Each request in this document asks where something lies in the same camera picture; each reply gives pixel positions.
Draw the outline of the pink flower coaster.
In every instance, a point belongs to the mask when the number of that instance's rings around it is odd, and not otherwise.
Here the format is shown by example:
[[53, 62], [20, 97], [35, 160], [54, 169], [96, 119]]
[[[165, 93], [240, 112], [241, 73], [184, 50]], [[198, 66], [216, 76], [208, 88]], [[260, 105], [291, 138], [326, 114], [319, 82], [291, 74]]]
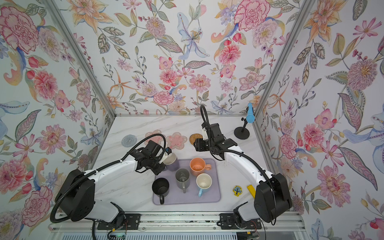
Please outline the pink flower coaster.
[[185, 147], [187, 140], [187, 137], [182, 136], [179, 132], [175, 132], [171, 136], [166, 137], [167, 146], [171, 150], [182, 150]]
[[162, 147], [164, 146], [165, 136], [162, 134], [161, 130], [154, 130], [153, 132], [148, 132], [145, 134], [146, 138], [150, 136], [152, 137], [145, 141], [145, 145], [147, 145], [149, 141], [153, 141]]

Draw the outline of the purple mug white inside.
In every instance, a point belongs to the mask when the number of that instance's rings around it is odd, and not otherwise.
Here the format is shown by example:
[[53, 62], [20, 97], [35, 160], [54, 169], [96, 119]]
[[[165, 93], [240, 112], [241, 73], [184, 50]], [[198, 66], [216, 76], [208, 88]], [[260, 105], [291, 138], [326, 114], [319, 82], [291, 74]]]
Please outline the purple mug white inside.
[[163, 164], [166, 166], [167, 170], [171, 172], [175, 172], [180, 168], [179, 160], [175, 153], [168, 155], [164, 159]]

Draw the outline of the woven rattan coaster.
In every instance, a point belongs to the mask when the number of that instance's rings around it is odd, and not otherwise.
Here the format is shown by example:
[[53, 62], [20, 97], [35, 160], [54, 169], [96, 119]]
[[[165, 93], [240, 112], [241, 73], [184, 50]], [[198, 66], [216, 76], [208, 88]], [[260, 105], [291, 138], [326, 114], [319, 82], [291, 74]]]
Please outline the woven rattan coaster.
[[190, 135], [189, 141], [190, 141], [191, 145], [193, 145], [197, 139], [203, 139], [203, 136], [201, 134]]

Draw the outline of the grey knitted round coaster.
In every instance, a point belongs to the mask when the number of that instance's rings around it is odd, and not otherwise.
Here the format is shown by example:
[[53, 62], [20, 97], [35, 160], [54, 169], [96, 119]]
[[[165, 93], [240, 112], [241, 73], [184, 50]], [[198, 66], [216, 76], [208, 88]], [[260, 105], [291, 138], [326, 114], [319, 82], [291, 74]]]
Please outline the grey knitted round coaster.
[[135, 146], [136, 143], [137, 143], [137, 137], [134, 135], [126, 135], [121, 140], [121, 144], [125, 148], [131, 148], [131, 147]]

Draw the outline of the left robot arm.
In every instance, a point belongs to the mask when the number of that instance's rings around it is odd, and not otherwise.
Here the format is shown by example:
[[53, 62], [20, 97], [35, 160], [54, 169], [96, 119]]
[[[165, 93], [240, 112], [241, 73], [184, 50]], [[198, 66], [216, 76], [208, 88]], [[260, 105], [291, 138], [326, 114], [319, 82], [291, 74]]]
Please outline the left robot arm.
[[165, 168], [165, 159], [172, 150], [154, 141], [143, 148], [132, 148], [122, 158], [94, 170], [73, 170], [67, 176], [51, 211], [50, 221], [60, 223], [83, 219], [102, 221], [118, 228], [126, 221], [125, 211], [114, 202], [96, 198], [96, 192], [124, 175], [152, 171], [160, 174]]

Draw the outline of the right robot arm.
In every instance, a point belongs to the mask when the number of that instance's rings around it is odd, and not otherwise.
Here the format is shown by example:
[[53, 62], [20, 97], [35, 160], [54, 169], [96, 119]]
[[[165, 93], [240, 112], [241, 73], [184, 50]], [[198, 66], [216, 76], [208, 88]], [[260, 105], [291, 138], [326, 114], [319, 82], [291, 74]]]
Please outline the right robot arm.
[[230, 163], [256, 190], [252, 203], [246, 202], [234, 209], [236, 220], [248, 222], [261, 219], [275, 224], [276, 218], [293, 206], [287, 179], [282, 174], [273, 174], [262, 168], [234, 140], [225, 138], [218, 124], [203, 123], [202, 135], [202, 139], [194, 142], [196, 151], [210, 152]]

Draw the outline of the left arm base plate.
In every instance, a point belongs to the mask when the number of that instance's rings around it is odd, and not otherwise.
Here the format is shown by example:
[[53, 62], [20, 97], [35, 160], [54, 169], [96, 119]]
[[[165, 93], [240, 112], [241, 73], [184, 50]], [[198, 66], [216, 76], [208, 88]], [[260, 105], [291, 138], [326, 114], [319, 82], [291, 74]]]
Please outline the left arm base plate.
[[105, 221], [99, 222], [97, 230], [138, 230], [141, 214], [118, 215], [116, 220], [111, 223]]

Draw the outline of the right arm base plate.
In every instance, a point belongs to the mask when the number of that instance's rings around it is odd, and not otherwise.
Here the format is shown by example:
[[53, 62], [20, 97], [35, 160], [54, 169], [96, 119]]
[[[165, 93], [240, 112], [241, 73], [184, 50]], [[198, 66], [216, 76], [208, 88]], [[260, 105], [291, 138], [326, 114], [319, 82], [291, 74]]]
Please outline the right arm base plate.
[[262, 224], [259, 219], [249, 221], [243, 220], [235, 213], [219, 215], [219, 221], [216, 223], [222, 230], [261, 230]]

